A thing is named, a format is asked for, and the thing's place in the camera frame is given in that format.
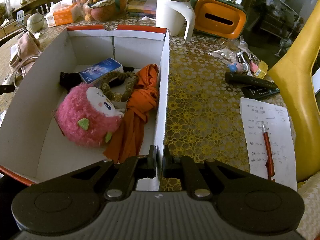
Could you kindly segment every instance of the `green plush ear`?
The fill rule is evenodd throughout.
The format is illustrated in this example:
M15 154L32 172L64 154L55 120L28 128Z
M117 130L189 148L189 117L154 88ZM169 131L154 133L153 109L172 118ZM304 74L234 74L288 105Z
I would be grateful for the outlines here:
M105 136L105 138L104 138L104 141L105 141L105 142L110 141L111 137L112 137L112 133L111 133L111 132L107 132L107 134L106 134L106 136Z
M80 119L77 124L83 129L83 130L88 130L89 128L89 119L82 118Z

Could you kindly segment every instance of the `pink plush toy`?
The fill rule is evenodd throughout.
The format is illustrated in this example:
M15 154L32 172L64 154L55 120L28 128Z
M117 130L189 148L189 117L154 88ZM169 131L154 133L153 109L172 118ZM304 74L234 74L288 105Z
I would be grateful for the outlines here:
M119 128L123 115L100 89L80 84L71 89L55 117L70 141L81 146L99 147Z

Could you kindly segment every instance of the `white mug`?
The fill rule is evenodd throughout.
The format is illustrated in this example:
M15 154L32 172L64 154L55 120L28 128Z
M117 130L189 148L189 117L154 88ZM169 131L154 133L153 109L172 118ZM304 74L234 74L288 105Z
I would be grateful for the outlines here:
M156 12L156 26L170 30L171 36L177 36L184 20L187 28L184 39L191 39L195 27L195 12L191 7L190 0L158 0Z

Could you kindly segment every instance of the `remote control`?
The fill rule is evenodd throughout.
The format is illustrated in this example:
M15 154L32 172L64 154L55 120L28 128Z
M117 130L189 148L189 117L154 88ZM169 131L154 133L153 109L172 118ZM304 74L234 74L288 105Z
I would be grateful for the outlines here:
M14 92L15 89L16 89L16 87L13 84L11 84L11 85L0 85L0 95L2 95L4 93Z
M225 80L228 84L240 83L269 89L277 88L274 82L263 80L257 77L247 76L246 74L226 72Z
M279 88L269 89L269 88L255 87L255 86L244 87L244 88L241 88L241 90L246 98L251 98L255 100L259 100L259 99L266 98L271 95L280 93Z

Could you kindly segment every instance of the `orange scarf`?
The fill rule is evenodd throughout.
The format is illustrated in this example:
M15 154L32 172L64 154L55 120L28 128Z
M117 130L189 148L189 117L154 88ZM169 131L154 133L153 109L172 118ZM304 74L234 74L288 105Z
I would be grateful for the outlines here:
M138 73L138 83L127 102L119 129L112 135L103 154L115 163L123 163L126 158L138 155L143 141L144 125L148 122L149 111L156 108L158 89L156 88L158 66L147 65Z

